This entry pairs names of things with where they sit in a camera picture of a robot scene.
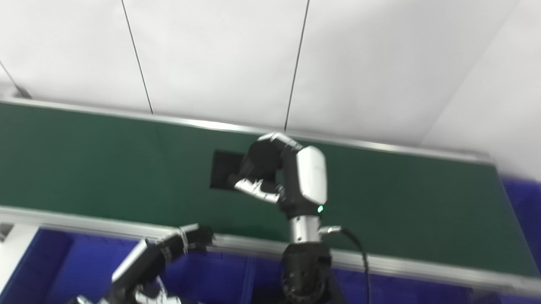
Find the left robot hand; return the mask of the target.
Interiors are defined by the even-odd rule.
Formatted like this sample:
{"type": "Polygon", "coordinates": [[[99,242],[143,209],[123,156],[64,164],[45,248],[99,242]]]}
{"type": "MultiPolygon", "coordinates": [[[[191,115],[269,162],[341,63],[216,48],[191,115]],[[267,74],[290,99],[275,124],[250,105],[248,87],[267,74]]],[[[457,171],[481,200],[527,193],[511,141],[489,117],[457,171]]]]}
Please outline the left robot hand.
{"type": "Polygon", "coordinates": [[[205,304],[172,295],[160,275],[169,263],[189,252],[205,252],[213,239],[209,226],[192,224],[153,242],[140,240],[116,268],[98,304],[205,304]]]}

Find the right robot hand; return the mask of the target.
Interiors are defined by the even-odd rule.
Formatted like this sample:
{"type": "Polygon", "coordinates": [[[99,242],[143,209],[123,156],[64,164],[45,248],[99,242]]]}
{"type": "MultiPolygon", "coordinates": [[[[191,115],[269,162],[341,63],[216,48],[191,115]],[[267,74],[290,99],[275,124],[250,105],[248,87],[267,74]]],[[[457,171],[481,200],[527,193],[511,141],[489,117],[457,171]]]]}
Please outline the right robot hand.
{"type": "Polygon", "coordinates": [[[278,206],[285,217],[314,216],[328,200],[326,158],[282,132],[260,136],[228,176],[235,190],[278,206]]]}

